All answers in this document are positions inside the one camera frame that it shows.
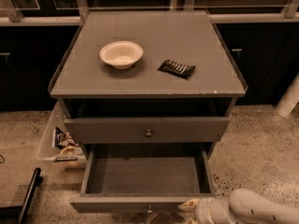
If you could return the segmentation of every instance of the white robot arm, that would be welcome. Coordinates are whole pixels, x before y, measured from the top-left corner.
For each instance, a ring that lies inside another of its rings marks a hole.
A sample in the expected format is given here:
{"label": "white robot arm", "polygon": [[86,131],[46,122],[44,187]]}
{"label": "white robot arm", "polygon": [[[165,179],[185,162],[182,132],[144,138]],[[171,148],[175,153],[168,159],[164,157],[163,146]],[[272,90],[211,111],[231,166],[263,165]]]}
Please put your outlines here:
{"label": "white robot arm", "polygon": [[299,209],[274,203],[248,189],[228,197],[192,199],[178,207],[194,212],[186,224],[298,224]]}

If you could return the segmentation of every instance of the terrazzo floor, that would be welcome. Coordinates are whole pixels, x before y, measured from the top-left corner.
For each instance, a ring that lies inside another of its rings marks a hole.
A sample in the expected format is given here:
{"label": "terrazzo floor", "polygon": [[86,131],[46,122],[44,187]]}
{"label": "terrazzo floor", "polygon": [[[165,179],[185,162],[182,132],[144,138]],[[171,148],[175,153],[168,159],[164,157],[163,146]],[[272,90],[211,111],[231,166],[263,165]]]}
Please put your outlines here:
{"label": "terrazzo floor", "polygon": [[[26,223],[150,223],[154,215],[79,214],[70,205],[70,197],[80,191],[84,169],[65,169],[38,158],[49,117],[49,111],[0,113],[0,154],[5,158],[0,163],[0,206],[20,204],[34,169],[40,167],[43,182],[36,188]],[[217,195],[245,188],[299,208],[299,106],[287,118],[271,105],[234,107],[209,164]],[[180,214],[169,216],[174,223],[185,220]]]}

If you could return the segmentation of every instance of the cabinet door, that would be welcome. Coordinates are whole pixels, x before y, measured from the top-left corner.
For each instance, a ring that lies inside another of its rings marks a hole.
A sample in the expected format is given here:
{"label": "cabinet door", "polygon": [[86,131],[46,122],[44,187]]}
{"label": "cabinet door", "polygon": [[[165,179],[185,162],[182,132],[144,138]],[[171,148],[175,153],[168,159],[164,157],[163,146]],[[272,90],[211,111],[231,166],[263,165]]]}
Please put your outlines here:
{"label": "cabinet door", "polygon": [[[299,73],[298,64],[299,23],[294,23],[288,39],[271,67],[271,72],[269,72],[267,79],[264,81],[259,96],[263,97],[266,92],[270,92],[269,102],[272,105],[276,105]],[[274,85],[267,89],[267,84]]]}
{"label": "cabinet door", "polygon": [[48,86],[77,26],[1,27],[0,110],[52,109]]}
{"label": "cabinet door", "polygon": [[286,48],[293,26],[293,23],[218,25],[226,46],[249,85],[247,94],[238,99],[238,105],[271,104],[275,92],[272,88],[280,82],[279,78],[273,77],[276,72],[272,67]]}

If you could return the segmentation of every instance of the drawer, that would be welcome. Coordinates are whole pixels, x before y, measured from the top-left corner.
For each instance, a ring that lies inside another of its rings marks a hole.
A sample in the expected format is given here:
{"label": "drawer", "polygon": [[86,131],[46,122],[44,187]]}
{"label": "drawer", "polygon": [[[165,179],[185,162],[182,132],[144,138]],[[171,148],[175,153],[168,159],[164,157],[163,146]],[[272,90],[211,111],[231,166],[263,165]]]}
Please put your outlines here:
{"label": "drawer", "polygon": [[98,147],[91,148],[79,196],[70,200],[79,212],[177,212],[191,198],[215,196],[200,145],[163,144],[171,156],[152,144],[124,155]]}
{"label": "drawer", "polygon": [[78,143],[181,143],[220,141],[228,117],[78,118],[64,124]]}
{"label": "drawer", "polygon": [[69,118],[223,117],[232,97],[67,98]]}

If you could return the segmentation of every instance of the white bowl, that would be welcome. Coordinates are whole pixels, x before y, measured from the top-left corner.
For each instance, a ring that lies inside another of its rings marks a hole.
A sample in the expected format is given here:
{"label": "white bowl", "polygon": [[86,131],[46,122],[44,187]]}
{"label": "white bowl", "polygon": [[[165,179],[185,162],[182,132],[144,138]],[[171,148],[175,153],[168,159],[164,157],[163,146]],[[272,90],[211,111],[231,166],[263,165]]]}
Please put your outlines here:
{"label": "white bowl", "polygon": [[134,42],[117,41],[104,46],[100,58],[117,69],[127,69],[143,55],[143,49]]}

